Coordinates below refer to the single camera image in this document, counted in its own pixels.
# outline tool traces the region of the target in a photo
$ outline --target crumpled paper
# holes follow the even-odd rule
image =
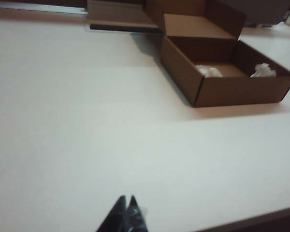
[[[266,76],[277,76],[276,70],[271,70],[269,64],[257,64],[255,67],[256,72],[252,74],[250,77],[266,77]]]
[[[202,73],[205,77],[223,77],[221,72],[214,67],[208,65],[196,65],[196,68]]]

